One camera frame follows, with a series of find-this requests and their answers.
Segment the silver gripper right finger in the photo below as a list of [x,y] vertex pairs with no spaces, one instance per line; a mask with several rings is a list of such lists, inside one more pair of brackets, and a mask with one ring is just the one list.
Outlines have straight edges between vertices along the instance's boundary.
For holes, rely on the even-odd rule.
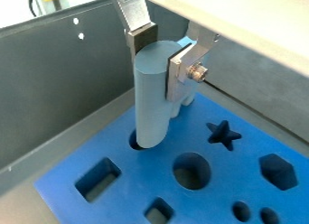
[[192,47],[188,55],[185,56],[185,62],[202,58],[203,63],[203,56],[208,53],[208,51],[216,44],[219,35],[207,28],[202,27],[195,22],[188,22],[188,29],[185,35],[188,38],[196,41],[195,46]]

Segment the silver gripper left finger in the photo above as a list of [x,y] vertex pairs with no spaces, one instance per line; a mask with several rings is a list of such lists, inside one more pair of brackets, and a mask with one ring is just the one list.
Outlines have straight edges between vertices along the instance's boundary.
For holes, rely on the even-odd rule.
[[145,0],[112,0],[124,27],[131,58],[139,50],[156,41],[157,25],[151,21]]

